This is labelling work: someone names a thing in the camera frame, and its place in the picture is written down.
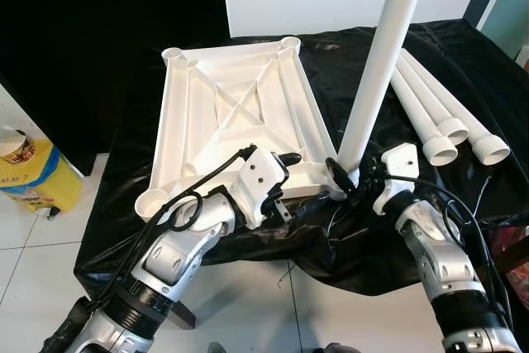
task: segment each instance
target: yellow container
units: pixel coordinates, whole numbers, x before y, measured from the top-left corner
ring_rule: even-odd
[[[70,210],[81,194],[83,184],[49,141],[36,141],[35,154],[25,163],[11,165],[0,161],[0,191],[26,206],[57,207]]]

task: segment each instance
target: white tile floor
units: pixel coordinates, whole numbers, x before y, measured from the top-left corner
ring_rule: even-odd
[[[74,262],[106,160],[98,156],[78,206],[52,221],[0,196],[0,351],[38,351],[83,294]],[[214,341],[227,353],[311,352],[333,341],[363,353],[443,351],[422,286],[370,298],[287,270],[287,261],[204,267],[182,299],[197,329],[169,316],[151,352],[206,353]]]

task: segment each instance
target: white plastic pipe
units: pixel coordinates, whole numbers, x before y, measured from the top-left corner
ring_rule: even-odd
[[[505,159],[511,150],[499,137],[491,134],[469,110],[454,97],[439,80],[435,78],[424,66],[419,63],[409,52],[402,52],[403,58],[417,72],[428,88],[445,105],[446,109],[458,117],[469,129],[469,142],[472,151],[484,165],[495,165]]]
[[[452,141],[443,136],[397,68],[391,85],[422,142],[422,152],[431,165],[447,165],[457,157]]]
[[[469,136],[469,130],[463,122],[457,117],[453,117],[445,106],[430,91],[428,86],[415,73],[408,62],[399,56],[397,60],[397,69],[406,79],[413,93],[417,96],[424,109],[428,112],[431,119],[437,125],[437,129],[443,136],[447,136],[454,145],[458,145]]]
[[[384,1],[379,26],[374,33],[358,93],[338,151],[338,163],[350,174],[355,184],[358,184],[360,161],[416,4],[417,0]]]

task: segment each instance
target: black tarp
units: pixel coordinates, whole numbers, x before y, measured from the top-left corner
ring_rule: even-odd
[[[301,35],[300,58],[323,120],[338,148],[373,39],[373,28]],[[238,45],[278,37],[246,37]],[[472,208],[488,176],[477,213],[481,222],[525,222],[529,218],[529,78],[496,45],[465,21],[414,24],[404,46],[494,134],[512,148],[495,166],[481,165],[468,142],[451,164],[434,168],[419,153],[421,176],[461,196]],[[131,236],[144,222],[134,212],[147,189],[152,167],[165,67],[159,51],[145,52],[136,72],[121,127],[88,220],[75,274],[91,295],[111,277]],[[420,141],[390,89],[371,135],[367,155],[403,141]],[[435,192],[419,194],[437,202]],[[271,220],[257,230],[244,227],[221,239],[205,265],[233,260],[293,259],[323,283],[366,295],[385,293],[418,281],[415,265],[391,217],[376,217],[374,196],[326,233],[336,204],[302,222]]]

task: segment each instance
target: pipe end cap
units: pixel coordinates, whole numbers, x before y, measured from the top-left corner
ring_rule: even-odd
[[[492,134],[479,138],[472,146],[472,151],[484,165],[495,165],[511,153],[507,144],[499,136]]]
[[[431,138],[422,146],[428,162],[436,167],[447,165],[457,157],[457,149],[446,136]]]
[[[445,119],[437,125],[443,136],[446,136],[452,144],[458,145],[469,137],[469,129],[457,117]]]

